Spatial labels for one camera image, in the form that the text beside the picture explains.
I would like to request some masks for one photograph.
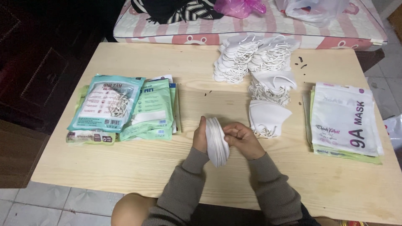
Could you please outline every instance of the quilted mattress cover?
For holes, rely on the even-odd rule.
[[[219,20],[197,19],[160,25],[149,23],[146,13],[138,14],[126,0],[113,36],[118,42],[220,45],[239,34],[265,37],[288,35],[301,41],[301,49],[375,50],[388,39],[371,0],[350,0],[349,7],[327,28],[317,28],[286,17],[274,0],[263,0],[267,12],[245,19],[224,16]]]

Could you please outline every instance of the pink plastic bag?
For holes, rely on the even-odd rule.
[[[267,11],[261,0],[216,0],[213,9],[224,15],[240,19],[248,17],[252,11],[261,14]]]

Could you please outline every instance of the wooden table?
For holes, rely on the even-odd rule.
[[[178,84],[183,133],[172,141],[129,141],[114,146],[68,146],[67,126],[74,115],[74,91],[42,157],[32,181],[112,191],[137,192],[158,197],[174,167],[186,158],[199,118],[216,116],[225,125],[248,122],[250,76],[240,85],[215,82],[213,62],[217,46],[139,43],[101,43],[77,88],[96,74],[152,78],[172,74]],[[298,57],[303,58],[301,69]],[[368,88],[351,49],[297,50],[292,68],[298,89],[291,91],[287,106],[292,115],[282,136],[260,139],[283,174],[289,176],[312,216],[402,224],[402,173],[385,131],[378,108],[376,122],[384,147],[383,165],[315,155],[306,140],[301,92],[317,81]],[[207,180],[201,203],[259,209],[249,185],[246,160],[235,148],[227,164],[205,166]]]

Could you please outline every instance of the white plastic bag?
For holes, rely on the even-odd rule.
[[[311,114],[313,144],[383,155],[369,89],[318,82]]]
[[[275,0],[279,11],[315,27],[326,27],[349,5],[349,0]]]
[[[384,120],[394,150],[402,150],[402,114]]]

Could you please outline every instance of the knee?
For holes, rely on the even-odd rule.
[[[111,226],[140,226],[148,217],[149,208],[155,204],[155,198],[125,195],[113,209]]]

